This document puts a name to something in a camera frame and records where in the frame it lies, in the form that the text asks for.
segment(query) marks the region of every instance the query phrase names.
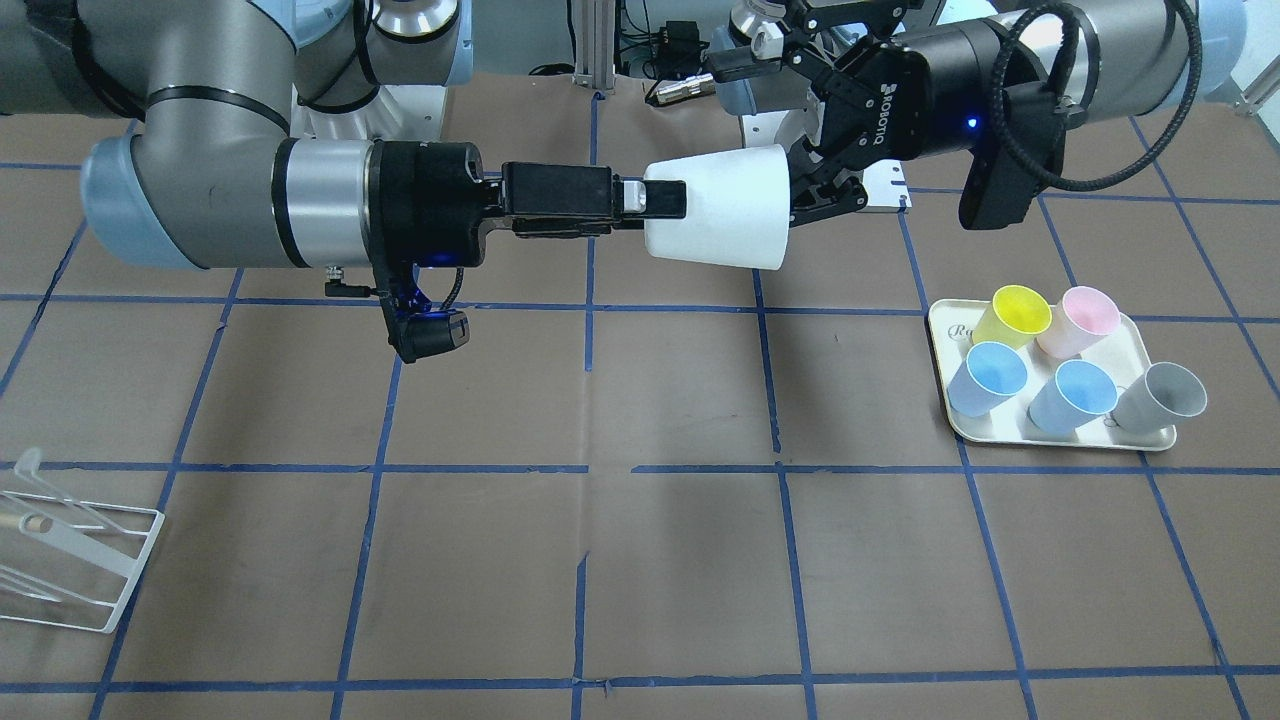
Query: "robotiq logo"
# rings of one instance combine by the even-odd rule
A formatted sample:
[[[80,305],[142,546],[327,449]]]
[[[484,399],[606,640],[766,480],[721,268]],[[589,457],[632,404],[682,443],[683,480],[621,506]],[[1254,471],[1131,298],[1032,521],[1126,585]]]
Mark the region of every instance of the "robotiq logo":
[[[897,92],[897,83],[882,85],[881,95],[881,115],[876,122],[876,142],[872,145],[883,145],[884,137],[888,133],[888,115],[893,111],[893,94]]]

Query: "paper cup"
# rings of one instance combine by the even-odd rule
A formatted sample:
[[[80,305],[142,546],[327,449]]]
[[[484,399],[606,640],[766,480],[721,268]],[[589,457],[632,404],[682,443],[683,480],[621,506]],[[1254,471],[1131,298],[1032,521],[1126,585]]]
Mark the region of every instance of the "paper cup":
[[[644,222],[649,255],[777,270],[791,232],[791,186],[781,145],[654,163],[644,179],[684,181],[681,219]]]
[[[1120,309],[1106,293],[1092,287],[1066,291],[1052,315],[1053,323],[1036,342],[1060,360],[1079,355],[1120,327]]]
[[[1001,342],[979,342],[947,386],[951,409],[969,418],[991,413],[1027,387],[1027,364]]]
[[[991,306],[973,329],[973,342],[1002,342],[1014,350],[1047,331],[1052,320],[1048,302],[1034,290],[1006,284],[996,291]]]
[[[1116,383],[1106,370],[1087,360],[1068,360],[1032,400],[1029,413],[1039,429],[1065,436],[1115,406]]]
[[[1153,433],[1194,418],[1208,406],[1204,383],[1175,363],[1156,363],[1120,396],[1111,414],[1135,434]]]

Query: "white wire rack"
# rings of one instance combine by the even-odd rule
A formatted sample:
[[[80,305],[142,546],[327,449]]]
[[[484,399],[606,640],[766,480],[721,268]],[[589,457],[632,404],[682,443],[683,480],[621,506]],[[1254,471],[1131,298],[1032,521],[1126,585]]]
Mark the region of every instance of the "white wire rack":
[[[164,514],[73,497],[40,477],[41,459],[33,447],[13,469],[33,492],[0,488],[0,620],[111,633]]]

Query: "gray cup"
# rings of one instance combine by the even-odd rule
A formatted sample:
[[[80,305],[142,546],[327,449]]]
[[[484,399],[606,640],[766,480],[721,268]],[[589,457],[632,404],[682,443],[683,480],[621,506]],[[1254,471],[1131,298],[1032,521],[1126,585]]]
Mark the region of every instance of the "gray cup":
[[[1194,418],[1208,406],[1204,384],[1187,368],[1156,363],[1124,391],[1112,416],[1135,434],[1147,434]]]

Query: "blue tape line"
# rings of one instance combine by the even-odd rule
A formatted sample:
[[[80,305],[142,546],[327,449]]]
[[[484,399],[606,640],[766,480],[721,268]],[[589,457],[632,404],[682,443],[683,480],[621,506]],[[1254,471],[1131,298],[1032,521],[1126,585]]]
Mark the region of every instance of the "blue tape line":
[[[1181,202],[1189,202],[1192,205],[1280,205],[1280,200],[1243,200],[1231,197],[1181,197],[1178,200]]]
[[[412,473],[412,474],[493,474],[516,475],[527,473],[562,473],[570,475],[585,475],[590,471],[588,465],[408,465],[385,464],[383,473]]]
[[[943,673],[827,673],[814,675],[818,685],[881,685],[923,683],[991,683],[1016,680],[1015,670],[950,670]]]
[[[114,693],[316,693],[333,692],[334,683],[324,680],[284,680],[255,683],[251,680],[211,682],[123,682],[111,683]]]
[[[225,297],[177,297],[163,295],[55,295],[56,302],[133,302],[141,305],[221,305]]]
[[[891,318],[923,318],[924,310],[896,307],[765,307],[767,315],[868,315]]]
[[[1044,202],[1044,197],[1039,196],[1036,199],[1041,206],[1041,214],[1044,215],[1044,224],[1048,225],[1048,234],[1053,238],[1053,247],[1057,247],[1057,256],[1062,260],[1062,269],[1066,270],[1066,279],[1075,287],[1080,283],[1075,282],[1075,270],[1071,269],[1071,261],[1066,259],[1066,247],[1062,246],[1062,238],[1057,234],[1057,225],[1053,224],[1053,217],[1048,211],[1048,204]]]
[[[342,656],[338,661],[339,688],[333,693],[329,717],[342,717],[342,703],[346,697],[340,684],[351,674],[351,655],[356,647],[356,626],[360,623],[360,606],[365,598],[365,577],[369,574],[369,555],[374,546],[374,527],[378,524],[378,500],[383,491],[383,465],[387,462],[387,446],[392,438],[392,424],[396,420],[396,404],[399,397],[399,379],[403,364],[399,357],[392,361],[392,379],[387,387],[387,410],[383,414],[383,430],[378,437],[378,452],[374,457],[374,477],[369,483],[369,515],[365,519],[365,532],[360,541],[360,560],[356,562],[356,582],[351,589],[351,609],[347,611],[347,629],[342,639]]]
[[[0,461],[0,470],[12,470],[12,460]],[[47,470],[96,470],[151,473],[174,468],[169,462],[116,462],[116,461],[78,461],[50,460],[41,465]],[[961,475],[963,465],[782,465],[791,475],[835,474],[835,475]],[[1143,475],[1137,465],[972,465],[977,475]],[[372,465],[308,465],[305,462],[285,464],[219,464],[219,462],[179,462],[179,473],[294,473],[294,474],[357,474],[372,473]],[[632,474],[649,475],[742,475],[773,474],[777,465],[636,465]],[[1152,466],[1156,475],[1222,475],[1222,477],[1280,477],[1280,468],[1208,468],[1208,466]],[[535,474],[558,473],[584,475],[590,473],[589,465],[411,465],[385,464],[383,474]]]
[[[600,101],[608,97],[599,90],[591,95],[591,147],[589,164],[599,161],[599,136],[600,136]]]
[[[1244,706],[1244,696],[1240,694],[1240,685],[1235,682],[1235,673],[1231,670],[1231,661],[1226,657],[1226,650],[1222,647],[1222,639],[1217,634],[1217,628],[1213,626],[1213,619],[1210,616],[1208,605],[1204,603],[1204,596],[1201,593],[1199,583],[1196,580],[1196,573],[1192,571],[1190,561],[1187,560],[1183,541],[1178,537],[1178,529],[1174,528],[1174,518],[1169,514],[1169,505],[1165,502],[1164,493],[1160,492],[1160,483],[1156,482],[1156,475],[1151,473],[1151,462],[1147,460],[1147,454],[1139,452],[1138,461],[1142,462],[1143,469],[1147,471],[1147,486],[1151,488],[1151,495],[1156,500],[1156,507],[1160,509],[1160,519],[1165,523],[1165,532],[1169,533],[1169,542],[1172,543],[1174,555],[1178,556],[1178,564],[1183,568],[1183,575],[1187,578],[1187,587],[1190,588],[1192,598],[1196,600],[1196,609],[1199,611],[1201,620],[1204,623],[1204,632],[1208,633],[1208,641],[1213,646],[1213,653],[1217,656],[1219,664],[1221,665],[1222,675],[1226,678],[1226,685],[1231,689],[1231,697],[1235,700],[1235,707],[1240,711],[1242,720],[1249,720],[1249,710]]]
[[[832,475],[959,475],[964,468],[959,465],[787,465],[788,474],[832,474]]]
[[[586,655],[586,559],[590,552],[582,556],[577,564],[576,582],[573,587],[573,691],[570,706],[572,720],[582,719],[582,667]]]
[[[760,332],[760,357],[764,363],[764,398],[769,405],[769,434],[773,438],[773,452],[782,452],[782,430],[778,428],[778,400],[773,387],[773,359],[769,355],[769,325],[764,315],[764,286],[760,270],[751,270],[751,284],[755,287],[755,322]]]
[[[209,343],[209,352],[205,355],[205,365],[200,369],[200,379],[196,380],[196,391],[192,393],[191,404],[187,406],[187,416],[182,421],[182,432],[178,434],[178,445],[173,450],[172,469],[169,470],[169,475],[165,478],[164,488],[160,491],[160,500],[156,501],[156,510],[160,510],[161,512],[169,505],[169,496],[173,493],[174,478],[178,477],[178,465],[182,462],[182,456],[187,451],[187,442],[191,439],[191,430],[196,425],[196,414],[200,411],[200,404],[205,398],[205,389],[209,387],[209,377],[214,372],[214,360],[218,357],[218,348],[223,345],[227,323],[230,320],[232,307],[236,306],[236,293],[239,292],[239,284],[243,278],[244,270],[236,270],[236,275],[232,278],[232,287],[227,291],[227,297],[223,301],[223,313],[218,318],[218,328],[214,331],[214,338]]]
[[[323,307],[378,307],[376,300],[360,300],[353,297],[242,297],[237,305],[285,305],[285,306],[323,306]]]
[[[1135,667],[1051,667],[1028,670],[1033,680],[1085,680],[1108,678],[1198,678],[1221,675],[1216,665],[1153,665]]]
[[[604,313],[724,313],[740,315],[755,313],[755,307],[733,305],[595,305],[594,309]]]
[[[44,296],[36,293],[9,293],[0,295],[0,302],[23,301],[31,302],[41,300]],[[54,295],[50,302],[134,302],[157,305],[219,305],[221,297],[211,296],[163,296],[163,295]],[[320,307],[376,307],[371,300],[353,300],[342,297],[237,297],[237,305],[268,305],[268,306],[320,306]],[[576,302],[456,302],[457,307],[475,310],[531,310],[531,311],[573,311],[581,313],[590,309],[595,313],[718,313],[750,315],[756,313],[754,306],[740,305],[580,305]],[[901,307],[777,307],[765,306],[767,315],[850,315],[850,316],[899,316],[922,318],[924,310]],[[1130,315],[1135,322],[1147,323],[1247,323],[1247,324],[1280,324],[1280,318],[1267,316],[1213,316],[1213,315]]]
[[[960,436],[956,436],[956,451],[960,454],[960,462],[964,465],[964,479],[969,487],[969,500],[973,502],[973,511],[978,518],[978,530],[982,533],[982,544],[987,550],[987,561],[991,564],[991,577],[996,583],[996,594],[1000,597],[1000,611],[1005,616],[1009,646],[1014,652],[1014,669],[1018,671],[1018,684],[1023,689],[1023,702],[1027,703],[1027,717],[1028,720],[1037,720],[1036,698],[1032,696],[1032,682],[1027,674],[1023,642],[1018,637],[1018,623],[1014,621],[1014,606],[1009,602],[1009,589],[1005,587],[1005,574],[1000,570],[996,542],[991,537],[991,527],[987,524],[987,511],[982,505],[982,493],[978,492],[978,480],[974,478],[973,466],[969,464],[969,450]]]
[[[348,680],[346,692],[358,691],[556,691],[572,687],[570,678]]]
[[[573,585],[573,676],[582,679],[582,665],[586,655],[586,559],[588,552],[577,564]]]
[[[800,679],[809,720],[818,720],[818,697],[813,689],[813,662],[809,657],[809,623],[804,611],[804,589],[800,585],[800,553],[796,548],[795,516],[791,512],[791,487],[787,473],[778,464],[778,497],[782,500],[782,529],[787,538],[787,566],[791,571],[791,605],[796,615],[796,637],[800,648]]]
[[[1138,140],[1142,141],[1142,146],[1151,150],[1151,145],[1147,142],[1147,136],[1143,135],[1142,128],[1138,127],[1138,120],[1129,118],[1129,124],[1133,126],[1135,133],[1138,133]],[[1174,184],[1169,182],[1169,176],[1165,174],[1165,169],[1160,165],[1160,160],[1152,161],[1152,167],[1156,168],[1156,174],[1160,176],[1160,182],[1165,184],[1165,191],[1169,192],[1169,197],[1174,200],[1174,206],[1178,208],[1178,215],[1183,219],[1183,225],[1187,227],[1187,233],[1190,234],[1192,242],[1196,245],[1196,251],[1199,252],[1201,260],[1204,261],[1204,269],[1213,278],[1213,284],[1217,286],[1217,291],[1222,295],[1222,301],[1226,302],[1226,309],[1231,311],[1231,316],[1236,320],[1240,319],[1240,313],[1235,307],[1235,302],[1231,301],[1231,293],[1226,291],[1226,284],[1222,283],[1222,278],[1217,274],[1217,269],[1213,268],[1213,263],[1208,259],[1208,251],[1204,250],[1204,243],[1201,242],[1199,233],[1196,232],[1196,227],[1192,224],[1190,217],[1187,215],[1187,208],[1183,206],[1183,201],[1174,192]],[[1262,375],[1267,379],[1267,384],[1271,386],[1271,393],[1275,395],[1276,400],[1280,400],[1280,384],[1276,384],[1275,375],[1271,374],[1271,369],[1267,366],[1266,360],[1262,357],[1262,352],[1258,351],[1258,346],[1253,342],[1253,334],[1249,333],[1249,328],[1244,323],[1238,323],[1240,328],[1240,334],[1244,336],[1245,345],[1249,346],[1249,352],[1253,354],[1253,360],[1258,364],[1262,370]]]
[[[1236,676],[1239,675],[1280,675],[1280,665],[1233,665]]]
[[[582,341],[582,370],[595,363],[595,238],[586,238],[586,336]]]
[[[1236,676],[1280,675],[1280,665],[1234,665]],[[1033,680],[1114,679],[1114,678],[1201,678],[1221,676],[1215,665],[1153,665],[1126,667],[1047,667],[1032,669],[1027,674]],[[915,673],[823,673],[813,675],[814,685],[868,685],[868,684],[934,684],[984,683],[1016,680],[1015,670],[945,670]],[[803,685],[796,674],[755,676],[695,675],[671,678],[664,675],[636,675],[607,680],[577,680],[575,678],[465,678],[465,679],[374,679],[348,680],[172,680],[172,682],[115,682],[110,693],[289,693],[289,692],[403,692],[403,691],[541,691],[573,687],[603,688],[687,688],[687,687],[794,687]],[[0,694],[86,694],[97,683],[0,683]]]
[[[91,693],[97,683],[0,683],[0,694]]]
[[[1121,202],[1169,202],[1167,197],[1158,195],[1110,195],[1106,192],[1042,192],[1043,197],[1057,197],[1062,200],[1117,200]]]
[[[239,284],[243,277],[243,269],[236,270],[236,275],[232,278],[232,286],[227,291],[227,297],[223,302],[223,313],[219,316],[219,327],[214,329],[214,337],[209,343],[209,352],[205,354],[205,364],[200,370],[200,379],[196,382],[196,389],[192,392],[191,404],[187,406],[187,416],[183,419],[182,432],[178,434],[178,443],[174,446],[169,471],[165,474],[164,486],[160,488],[160,497],[156,500],[156,510],[161,512],[164,512],[165,507],[169,505],[169,497],[173,495],[173,484],[178,477],[178,464],[182,462],[182,455],[187,450],[187,441],[191,439],[191,429],[196,424],[196,414],[200,411],[200,402],[204,400],[205,388],[209,384],[209,375],[214,369],[214,359],[218,356],[218,348],[223,343],[223,331],[227,329],[227,322],[230,318],[232,307],[236,306],[236,293],[239,292]],[[90,708],[88,720],[99,720],[102,716],[102,706],[106,702],[108,692],[110,692],[111,680],[115,676],[115,667],[120,662],[120,651],[124,648],[124,639],[129,635],[129,625],[133,623],[133,611],[137,609],[138,597],[142,594],[142,585],[146,583],[147,570],[148,569],[146,568],[142,570],[142,574],[138,577],[138,582],[133,588],[133,596],[124,606],[124,612],[120,614],[120,621],[115,630],[115,639],[111,642],[111,651],[106,656],[106,665],[102,667],[102,676],[99,680],[97,692],[93,693],[93,706]]]
[[[306,465],[302,462],[179,462],[182,473],[294,473],[352,474],[371,473],[370,465]]]
[[[581,313],[585,305],[575,302],[454,302],[457,307],[474,310],[571,310]]]
[[[906,243],[906,259],[911,261],[911,277],[915,278],[915,293],[920,299],[922,313],[929,309],[929,296],[924,292],[924,275],[920,274],[920,260],[915,255],[915,243],[911,242],[911,229],[906,227],[906,213],[897,214],[897,227],[902,231],[902,242]]]
[[[59,260],[58,266],[54,268],[54,277],[50,278],[49,287],[45,288],[45,293],[40,297],[40,305],[36,306],[36,314],[32,315],[31,322],[27,323],[27,329],[22,333],[22,341],[18,342],[18,348],[13,351],[13,357],[9,359],[9,366],[5,368],[4,375],[0,375],[0,400],[4,398],[5,391],[9,389],[9,383],[13,382],[13,375],[18,372],[18,364],[27,354],[27,348],[31,346],[31,338],[36,336],[36,328],[40,327],[40,320],[45,316],[45,309],[49,307],[49,299],[54,296],[54,290],[63,279],[63,274],[67,272],[67,265],[72,261],[72,255],[76,254],[76,249],[79,247],[81,240],[84,238],[86,229],[88,229],[88,222],[82,219],[79,227],[76,228],[76,233],[72,234],[72,242],[67,246],[67,252],[63,252],[61,260]]]
[[[79,170],[79,165],[61,163],[0,163],[0,170]]]

